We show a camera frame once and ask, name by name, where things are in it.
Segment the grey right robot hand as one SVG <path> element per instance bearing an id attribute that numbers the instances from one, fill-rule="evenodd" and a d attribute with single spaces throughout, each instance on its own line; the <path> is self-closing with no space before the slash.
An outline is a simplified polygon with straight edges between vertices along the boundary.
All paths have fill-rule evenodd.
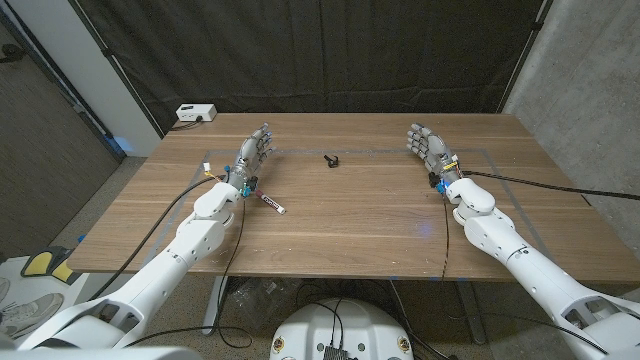
<path id="1" fill-rule="evenodd" d="M 413 123 L 407 132 L 406 147 L 416 154 L 428 170 L 429 184 L 440 194 L 462 178 L 457 155 L 431 129 Z"/>

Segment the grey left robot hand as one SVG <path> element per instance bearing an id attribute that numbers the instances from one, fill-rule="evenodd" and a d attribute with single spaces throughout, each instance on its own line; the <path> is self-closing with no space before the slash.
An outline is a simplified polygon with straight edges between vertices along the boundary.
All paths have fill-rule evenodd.
<path id="1" fill-rule="evenodd" d="M 258 175 L 262 163 L 273 152 L 271 142 L 272 132 L 269 124 L 264 123 L 241 145 L 229 170 L 227 183 L 244 193 L 249 180 Z"/>

